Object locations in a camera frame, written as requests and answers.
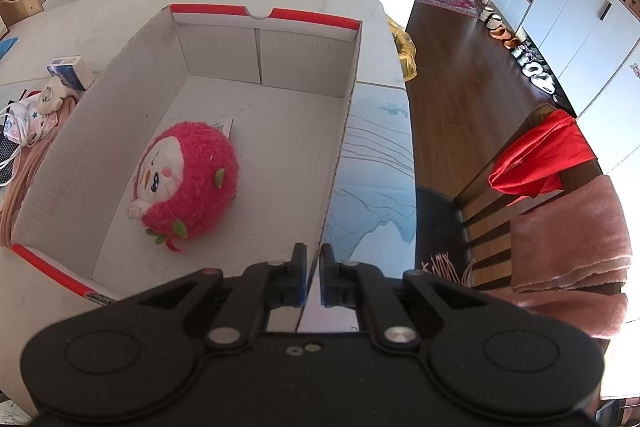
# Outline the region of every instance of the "red box trim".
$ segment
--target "red box trim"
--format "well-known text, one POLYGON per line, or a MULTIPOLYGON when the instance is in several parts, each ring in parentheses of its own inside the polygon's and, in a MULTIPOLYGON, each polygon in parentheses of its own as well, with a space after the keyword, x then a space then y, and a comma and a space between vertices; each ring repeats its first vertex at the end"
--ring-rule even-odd
MULTIPOLYGON (((216 15, 243 15, 249 17, 244 6, 234 6, 231 4, 171 4, 172 13, 209 13, 216 15)), ((269 19, 281 19, 288 21, 309 22, 324 26, 336 26, 348 30, 358 31, 360 22, 347 17, 337 15, 327 15, 326 13, 306 12, 302 10, 289 10, 285 8, 274 8, 269 19)))
POLYGON ((31 266, 40 270, 44 275, 53 279, 68 290, 71 290, 73 293, 76 293, 81 297, 84 297, 87 293, 96 293, 94 289, 89 288, 89 286, 77 281, 73 277, 60 271, 58 268, 50 265, 47 261, 38 257, 28 248, 25 248, 22 245, 12 245, 11 249, 27 261, 27 263, 31 264, 31 266))

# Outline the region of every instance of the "pink towel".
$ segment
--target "pink towel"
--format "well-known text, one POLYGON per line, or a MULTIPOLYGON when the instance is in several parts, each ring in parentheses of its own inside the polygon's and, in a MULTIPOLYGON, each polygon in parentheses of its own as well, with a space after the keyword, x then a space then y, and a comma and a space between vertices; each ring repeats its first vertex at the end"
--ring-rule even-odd
POLYGON ((18 217, 18 211, 27 190, 33 182, 33 178, 44 159, 49 147, 58 135, 60 128, 68 120, 71 112, 76 107, 76 100, 69 97, 62 103, 62 107, 58 110, 58 124, 47 133, 41 140, 37 141, 33 147, 25 147, 20 154, 20 163, 14 162, 14 169, 17 173, 13 181, 7 187, 4 195, 4 203, 0 213, 0 247, 10 248, 13 244, 11 234, 14 229, 15 220, 18 217))
POLYGON ((612 339, 625 321, 626 295, 600 295, 578 290, 489 295, 581 329, 596 339, 612 339))
POLYGON ((511 220, 511 288, 519 293, 625 282, 631 241, 608 176, 511 220))

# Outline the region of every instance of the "fringe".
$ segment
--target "fringe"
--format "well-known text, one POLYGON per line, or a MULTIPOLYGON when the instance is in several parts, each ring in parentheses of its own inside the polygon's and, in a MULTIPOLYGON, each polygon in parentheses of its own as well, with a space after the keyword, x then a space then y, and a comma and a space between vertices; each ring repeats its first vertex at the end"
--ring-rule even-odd
POLYGON ((427 263, 422 263, 422 269, 425 272, 433 273, 438 277, 442 277, 443 279, 449 280, 451 282, 456 282, 458 284, 462 284, 468 288, 471 288, 471 272, 473 269, 473 261, 466 265, 465 270, 462 272, 462 277, 459 277, 456 273, 456 269, 453 264, 449 260, 448 253, 437 253, 436 255, 431 256, 430 261, 427 263))

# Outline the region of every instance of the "chair backrest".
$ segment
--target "chair backrest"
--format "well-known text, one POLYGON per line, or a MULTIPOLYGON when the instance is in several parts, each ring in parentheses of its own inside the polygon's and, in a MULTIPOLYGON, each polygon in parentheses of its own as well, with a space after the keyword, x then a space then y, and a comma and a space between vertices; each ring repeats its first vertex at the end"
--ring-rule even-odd
MULTIPOLYGON (((518 138, 522 137, 525 133, 538 126, 545 120, 548 115, 550 115, 556 108, 548 105, 542 104, 538 106, 535 110, 530 113, 530 115, 526 118, 523 124, 517 129, 517 131, 511 136, 511 138, 504 144, 504 146, 496 153, 494 158, 482 169, 476 177, 474 177, 469 184, 462 189, 460 194, 458 194, 453 202, 457 206, 457 208, 468 209, 475 201, 478 201, 482 196, 486 196, 487 191, 494 192, 498 194, 498 197, 492 199, 489 204, 486 204, 479 210, 472 213, 466 211, 465 215, 469 216, 466 218, 464 222, 464 226, 467 229, 467 233, 469 237, 472 237, 473 234, 469 233, 469 228, 482 223, 483 221, 493 221, 495 222, 496 214, 505 209, 510 203, 513 203, 518 196, 513 196, 511 194, 502 194, 497 190, 494 190, 489 187, 488 177, 491 173, 495 161, 498 159, 500 154, 507 149, 513 142, 515 142, 518 138)), ((581 163, 575 167, 566 169, 564 171, 559 172, 560 179, 562 181, 562 186, 564 190, 559 194, 549 194, 545 198, 540 198, 540 200, 527 200, 524 207, 521 208, 524 212, 530 212, 532 209, 540 206, 540 204, 548 203, 556 198, 562 197, 562 195, 572 192, 577 188, 586 185, 591 180, 600 176, 602 174, 602 170, 600 169, 600 165, 597 160, 591 160, 585 163, 581 163)), ((490 244, 499 244, 500 239, 504 239, 505 236, 511 232, 511 222, 509 220, 503 221, 496 226, 492 226, 486 232, 480 233, 480 235, 476 235, 467 243, 467 246, 470 249, 475 249, 477 247, 482 247, 490 244)), ((476 272, 479 269, 484 269, 491 266, 497 266, 499 264, 505 263, 505 268, 508 270, 508 275, 504 275, 501 277, 496 277, 495 279, 491 279, 479 284, 474 284, 474 288, 478 290, 490 290, 490 289, 498 289, 505 288, 510 286, 511 284, 511 271, 510 265, 506 263, 511 260, 511 249, 510 248, 492 248, 492 252, 495 253, 490 254, 487 257, 479 261, 474 261, 473 270, 476 272)), ((610 283, 596 287, 585 288, 587 291, 595 292, 595 293, 604 293, 606 295, 615 295, 620 293, 622 288, 621 283, 610 283)))

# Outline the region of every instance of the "white cardboard box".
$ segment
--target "white cardboard box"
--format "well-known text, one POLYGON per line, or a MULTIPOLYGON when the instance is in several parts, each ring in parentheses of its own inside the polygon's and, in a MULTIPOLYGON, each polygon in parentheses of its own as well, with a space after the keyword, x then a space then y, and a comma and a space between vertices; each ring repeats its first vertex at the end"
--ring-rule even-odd
POLYGON ((47 153, 18 213, 14 250, 49 263, 50 276, 77 292, 114 299, 205 266, 240 275, 267 253, 287 260, 296 242, 308 246, 310 263, 345 132, 360 23, 286 16, 172 5, 153 17, 47 153), (224 118, 234 119, 236 200, 212 232, 185 243, 186 253, 156 245, 126 216, 140 156, 179 121, 224 118))

